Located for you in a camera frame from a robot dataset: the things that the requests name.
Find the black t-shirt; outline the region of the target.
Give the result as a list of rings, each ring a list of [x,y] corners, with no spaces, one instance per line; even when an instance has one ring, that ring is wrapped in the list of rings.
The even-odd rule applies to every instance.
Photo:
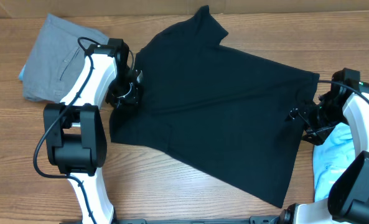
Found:
[[[202,6],[135,58],[136,111],[114,110],[115,143],[147,146],[282,207],[303,134],[290,111],[319,75],[221,45],[227,31]]]

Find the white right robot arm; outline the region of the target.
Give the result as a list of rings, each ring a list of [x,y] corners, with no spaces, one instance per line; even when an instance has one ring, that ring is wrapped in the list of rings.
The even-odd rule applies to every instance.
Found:
[[[292,204],[272,223],[369,223],[369,83],[344,68],[332,75],[319,104],[293,108],[287,117],[304,123],[302,140],[321,145],[339,123],[350,127],[355,160],[334,182],[327,199]]]

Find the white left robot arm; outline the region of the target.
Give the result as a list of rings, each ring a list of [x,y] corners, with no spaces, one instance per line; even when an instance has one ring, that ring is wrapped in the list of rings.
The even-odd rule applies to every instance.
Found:
[[[81,223],[117,223],[110,202],[102,167],[107,155],[107,141],[100,108],[103,103],[116,110],[135,110],[141,101],[142,73],[128,65],[134,55],[123,39],[109,39],[106,44],[95,40],[89,47],[79,45],[85,64],[72,89],[59,103],[44,108],[45,133],[33,156],[35,171],[43,144],[48,160],[57,166],[58,179],[69,181],[82,211]]]

